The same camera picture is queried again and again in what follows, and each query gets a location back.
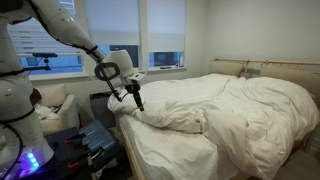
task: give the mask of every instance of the wall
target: wall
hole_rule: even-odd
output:
[[[318,0],[209,0],[204,62],[214,57],[320,61],[319,7]],[[313,150],[320,153],[319,131]]]
[[[83,0],[77,0],[77,12],[84,11]],[[204,59],[203,46],[206,28],[206,5],[207,0],[187,0],[186,12],[186,39],[185,39],[185,70],[148,72],[144,83],[165,79],[185,79],[198,77],[202,74],[202,61]],[[86,18],[81,16],[84,12],[78,13],[78,21],[82,26],[86,26]],[[65,83],[68,93],[73,93],[80,107],[81,119],[86,123],[93,119],[90,108],[89,95],[97,92],[108,91],[105,82],[97,80],[91,76],[93,74],[93,61],[84,54],[84,63],[89,77],[71,78],[59,80],[33,81],[34,86],[48,86]]]

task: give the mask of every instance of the window blind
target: window blind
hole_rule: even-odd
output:
[[[85,0],[88,27],[98,45],[139,45],[138,0]]]
[[[76,16],[73,0],[60,0],[60,3],[73,17]],[[34,18],[16,25],[8,25],[8,32],[19,56],[41,52],[69,55],[79,53],[79,49],[57,42]]]
[[[148,0],[150,52],[182,52],[185,39],[185,0]]]

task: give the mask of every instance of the armchair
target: armchair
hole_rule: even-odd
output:
[[[38,102],[40,105],[46,107],[62,105],[58,112],[59,119],[40,120],[44,135],[71,127],[79,127],[80,122],[75,96],[66,93],[64,84],[39,87],[37,89],[41,95],[41,100]]]

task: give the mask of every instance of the mattress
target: mattress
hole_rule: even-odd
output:
[[[201,134],[159,129],[132,116],[118,117],[147,179],[230,179],[239,170]]]

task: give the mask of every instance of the white comforter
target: white comforter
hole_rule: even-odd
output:
[[[202,133],[228,152],[242,171],[272,179],[301,139],[319,123],[319,111],[302,87],[272,78],[208,75],[146,84],[140,94],[110,98],[114,113],[126,113],[155,127]]]

